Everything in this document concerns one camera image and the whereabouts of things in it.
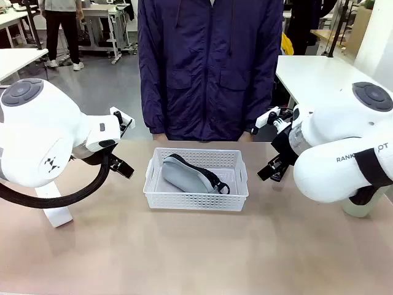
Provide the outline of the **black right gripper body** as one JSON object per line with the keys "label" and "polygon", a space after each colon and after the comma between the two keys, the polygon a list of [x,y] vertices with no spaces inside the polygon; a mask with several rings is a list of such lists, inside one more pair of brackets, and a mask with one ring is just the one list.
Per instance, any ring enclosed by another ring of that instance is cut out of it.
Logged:
{"label": "black right gripper body", "polygon": [[288,125],[283,131],[279,132],[275,139],[271,142],[271,145],[278,152],[278,160],[281,163],[294,166],[296,160],[298,159],[298,155],[292,149],[289,142],[289,134],[291,129],[292,126]]}

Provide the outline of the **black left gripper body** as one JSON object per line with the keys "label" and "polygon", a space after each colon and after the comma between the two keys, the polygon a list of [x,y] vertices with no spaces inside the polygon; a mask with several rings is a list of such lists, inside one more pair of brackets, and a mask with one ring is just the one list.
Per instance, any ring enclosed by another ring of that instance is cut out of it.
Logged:
{"label": "black left gripper body", "polygon": [[96,152],[89,151],[83,144],[72,149],[72,156],[80,159],[89,165],[100,165],[105,155],[111,155],[117,143],[112,144]]}

